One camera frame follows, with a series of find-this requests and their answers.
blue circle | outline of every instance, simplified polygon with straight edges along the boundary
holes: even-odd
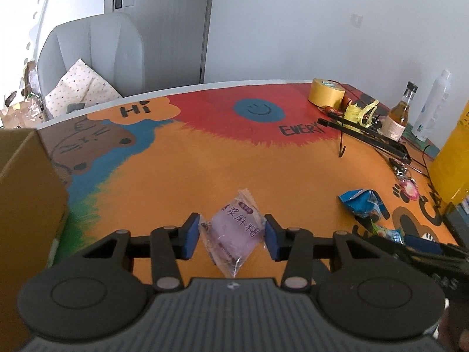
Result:
[[[234,105],[234,112],[243,118],[259,123],[280,121],[285,113],[276,104],[263,99],[241,99]]]

yellow tape roll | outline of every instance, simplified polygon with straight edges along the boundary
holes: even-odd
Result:
[[[313,79],[308,100],[318,107],[330,106],[337,110],[344,95],[344,88],[337,83],[325,79]]]

wall switch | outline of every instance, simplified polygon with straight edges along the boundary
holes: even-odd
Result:
[[[359,16],[356,13],[352,13],[352,16],[350,17],[350,24],[354,26],[355,28],[359,28],[362,25],[363,21],[363,16]]]

chair backrest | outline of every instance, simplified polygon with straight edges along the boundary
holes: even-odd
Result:
[[[41,93],[50,93],[79,58],[123,97],[145,92],[143,41],[128,15],[100,14],[55,27],[38,59]]]

bottle label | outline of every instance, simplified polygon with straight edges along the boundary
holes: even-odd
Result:
[[[389,116],[387,116],[384,120],[381,132],[384,136],[387,136],[390,139],[393,139],[398,142],[400,137],[404,133],[404,129],[406,129],[406,126],[401,126],[399,123],[396,123]]]

